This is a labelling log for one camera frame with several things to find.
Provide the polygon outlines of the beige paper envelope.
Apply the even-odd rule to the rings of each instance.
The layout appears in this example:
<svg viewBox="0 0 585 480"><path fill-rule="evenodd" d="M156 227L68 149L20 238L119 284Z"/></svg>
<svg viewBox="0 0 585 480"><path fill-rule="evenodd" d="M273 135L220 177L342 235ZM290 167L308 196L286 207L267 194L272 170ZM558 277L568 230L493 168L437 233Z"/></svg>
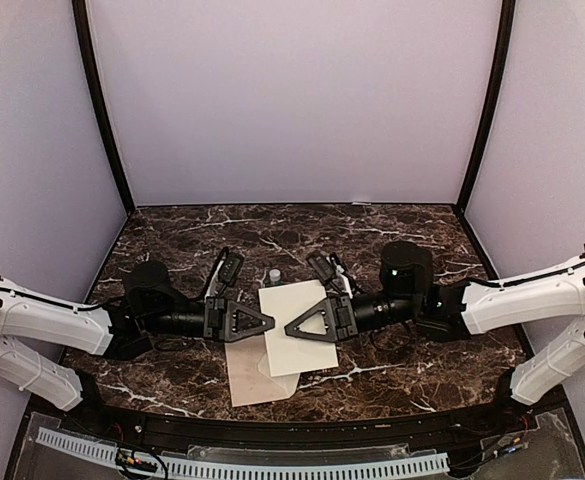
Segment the beige paper envelope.
<svg viewBox="0 0 585 480"><path fill-rule="evenodd" d="M242 407L290 398L300 375L273 377L263 336L225 345L231 404Z"/></svg>

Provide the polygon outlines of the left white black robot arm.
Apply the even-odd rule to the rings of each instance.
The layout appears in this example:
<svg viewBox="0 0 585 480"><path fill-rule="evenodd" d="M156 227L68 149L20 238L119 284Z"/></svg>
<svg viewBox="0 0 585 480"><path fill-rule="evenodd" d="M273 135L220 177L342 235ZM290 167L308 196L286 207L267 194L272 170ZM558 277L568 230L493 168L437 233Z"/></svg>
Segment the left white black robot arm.
<svg viewBox="0 0 585 480"><path fill-rule="evenodd" d="M219 293L186 296L160 261L135 266L123 286L123 295L86 305L30 291L0 275L0 378L61 411L74 409L79 425L103 436L113 427L113 415L99 403L94 379L58 365L23 339L128 361L152 350L154 334L234 343L275 326L272 317Z"/></svg>

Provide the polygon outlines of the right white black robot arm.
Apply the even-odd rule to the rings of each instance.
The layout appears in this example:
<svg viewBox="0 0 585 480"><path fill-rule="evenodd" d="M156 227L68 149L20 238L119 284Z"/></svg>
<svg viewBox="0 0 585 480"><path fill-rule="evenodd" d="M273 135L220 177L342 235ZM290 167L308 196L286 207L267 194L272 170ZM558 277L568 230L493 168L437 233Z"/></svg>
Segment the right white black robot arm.
<svg viewBox="0 0 585 480"><path fill-rule="evenodd" d="M493 434L519 420L521 405L536 404L585 366L585 245L581 255L528 275L466 277L449 285L435 283L433 255L415 243L389 242L380 260L380 292L329 296L289 322L285 334L337 343L401 324L431 341L451 342L515 324L571 317L539 353L500 377L498 399L482 413L483 426Z"/></svg>

